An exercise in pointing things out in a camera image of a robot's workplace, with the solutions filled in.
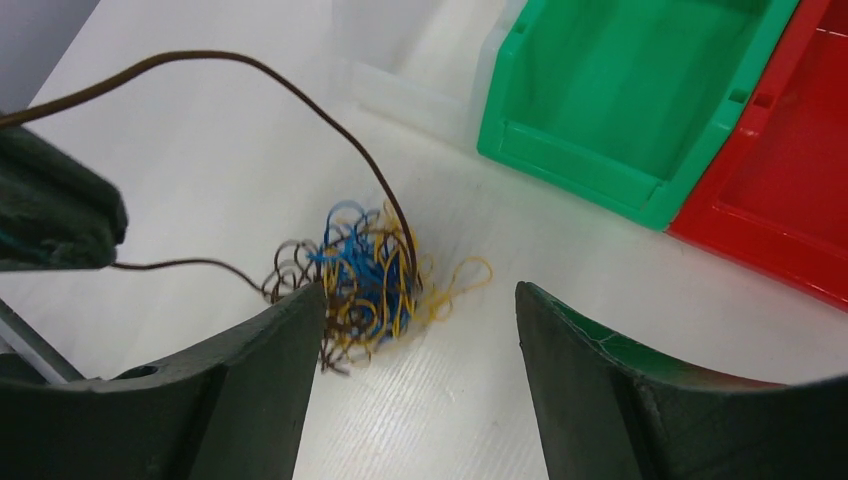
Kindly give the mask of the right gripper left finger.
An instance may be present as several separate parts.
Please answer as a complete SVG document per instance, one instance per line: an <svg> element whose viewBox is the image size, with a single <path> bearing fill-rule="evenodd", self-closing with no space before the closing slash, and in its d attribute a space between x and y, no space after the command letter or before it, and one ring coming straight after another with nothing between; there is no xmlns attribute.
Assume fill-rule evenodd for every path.
<svg viewBox="0 0 848 480"><path fill-rule="evenodd" d="M290 478L324 314L310 285L110 380L3 380L2 477Z"/></svg>

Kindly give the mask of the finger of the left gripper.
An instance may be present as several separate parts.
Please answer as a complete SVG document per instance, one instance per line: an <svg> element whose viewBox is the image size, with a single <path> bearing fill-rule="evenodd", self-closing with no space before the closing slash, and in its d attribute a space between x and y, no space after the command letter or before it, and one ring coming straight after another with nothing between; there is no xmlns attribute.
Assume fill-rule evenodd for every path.
<svg viewBox="0 0 848 480"><path fill-rule="evenodd" d="M1 130L1 270L112 265L128 215L108 180L23 127Z"/></svg>

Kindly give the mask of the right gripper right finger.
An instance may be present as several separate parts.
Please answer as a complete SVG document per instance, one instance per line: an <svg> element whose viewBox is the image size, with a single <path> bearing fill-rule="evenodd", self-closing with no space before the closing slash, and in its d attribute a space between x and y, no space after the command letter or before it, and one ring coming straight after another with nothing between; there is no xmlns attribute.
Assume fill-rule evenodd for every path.
<svg viewBox="0 0 848 480"><path fill-rule="evenodd" d="M669 356L530 282L516 320L553 479L843 479L847 379L783 385Z"/></svg>

